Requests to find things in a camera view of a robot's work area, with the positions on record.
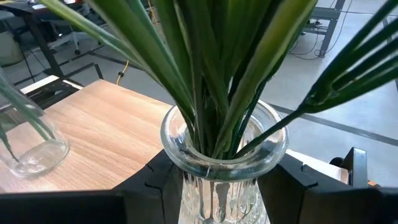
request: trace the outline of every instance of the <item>plant stem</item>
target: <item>plant stem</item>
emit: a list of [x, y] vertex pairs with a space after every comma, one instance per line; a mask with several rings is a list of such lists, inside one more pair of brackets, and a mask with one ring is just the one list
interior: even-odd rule
[[11, 145], [8, 142], [8, 138], [7, 138], [7, 134], [4, 131], [4, 128], [2, 128], [2, 125], [0, 124], [0, 139], [2, 140], [2, 142], [4, 143], [4, 145], [6, 146], [8, 152], [10, 153], [11, 157], [16, 161], [19, 162], [18, 158], [14, 155], [14, 153], [12, 152], [12, 148]]
[[299, 106], [297, 110], [293, 111], [293, 113], [287, 115], [284, 119], [280, 120], [278, 123], [273, 125], [264, 133], [260, 134], [258, 137], [254, 138], [251, 142], [245, 145], [235, 156], [234, 158], [239, 158], [246, 155], [250, 150], [255, 148], [257, 145], [262, 144], [264, 140], [266, 140], [271, 134], [274, 134], [276, 131], [282, 129], [284, 126], [288, 125], [291, 121], [298, 118], [304, 114], [304, 110]]
[[36, 116], [31, 110], [25, 105], [25, 103], [19, 102], [19, 100], [12, 94], [10, 93], [11, 91], [14, 90], [6, 90], [6, 86], [1, 86], [0, 87], [0, 93], [7, 98], [13, 106], [17, 110], [19, 110], [20, 113], [23, 113], [26, 116], [27, 121], [33, 126], [33, 128], [44, 138], [44, 140], [48, 141], [49, 138], [47, 135], [43, 132], [42, 129], [44, 129], [52, 139], [55, 139], [55, 136], [51, 129], [47, 127], [42, 120], [40, 120], [39, 117]]

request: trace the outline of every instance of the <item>glass vase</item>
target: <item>glass vase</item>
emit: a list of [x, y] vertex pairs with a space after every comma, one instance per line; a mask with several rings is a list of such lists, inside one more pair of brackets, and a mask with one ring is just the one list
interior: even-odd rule
[[44, 111], [0, 73], [0, 160], [14, 175], [32, 177], [59, 165], [68, 151]]
[[[259, 101], [241, 145], [280, 119], [274, 108]], [[269, 223], [256, 180], [282, 159], [287, 147], [286, 128], [232, 160], [212, 159], [194, 149], [176, 106], [164, 118], [160, 135], [166, 153], [184, 173], [179, 224]]]

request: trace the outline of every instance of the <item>yellow cable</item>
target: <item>yellow cable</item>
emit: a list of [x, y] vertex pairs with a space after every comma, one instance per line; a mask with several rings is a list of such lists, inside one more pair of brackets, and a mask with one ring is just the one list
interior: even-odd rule
[[129, 66], [129, 60], [127, 60], [126, 66], [124, 66], [123, 73], [127, 70], [128, 66]]
[[[152, 14], [152, 24], [156, 25], [156, 24], [158, 24], [158, 22], [157, 22], [157, 18], [156, 18], [155, 12], [152, 9], [152, 6], [150, 4], [150, 0], [148, 0], [148, 6], [149, 6], [150, 13]], [[163, 39], [165, 39], [163, 33], [162, 32], [159, 32], [159, 33], [162, 35]], [[122, 73], [126, 72], [128, 67], [129, 67], [129, 60], [127, 60], [126, 66], [124, 66], [124, 69], [123, 69]], [[119, 85], [121, 79], [122, 79], [122, 76], [118, 75], [118, 78], [116, 79], [116, 84], [117, 85]]]
[[116, 80], [116, 84], [117, 84], [117, 85], [119, 85], [120, 78], [121, 78], [121, 76], [120, 76], [120, 75], [118, 75], [118, 79]]

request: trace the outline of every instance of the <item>black mount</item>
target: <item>black mount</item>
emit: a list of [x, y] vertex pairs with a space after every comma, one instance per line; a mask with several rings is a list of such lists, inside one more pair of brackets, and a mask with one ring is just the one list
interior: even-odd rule
[[[352, 148], [341, 167], [349, 170], [349, 185], [286, 154], [258, 179], [271, 223], [396, 223], [398, 189], [368, 187], [366, 153]], [[0, 195], [0, 219], [177, 224], [181, 193], [182, 171], [161, 151], [113, 190]]]

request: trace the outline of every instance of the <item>desk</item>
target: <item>desk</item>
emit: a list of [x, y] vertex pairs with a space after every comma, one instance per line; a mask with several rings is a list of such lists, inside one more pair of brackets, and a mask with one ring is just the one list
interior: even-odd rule
[[37, 179], [17, 179], [0, 162], [0, 192], [112, 189], [163, 149], [170, 105], [98, 80], [47, 108], [69, 139], [64, 162]]

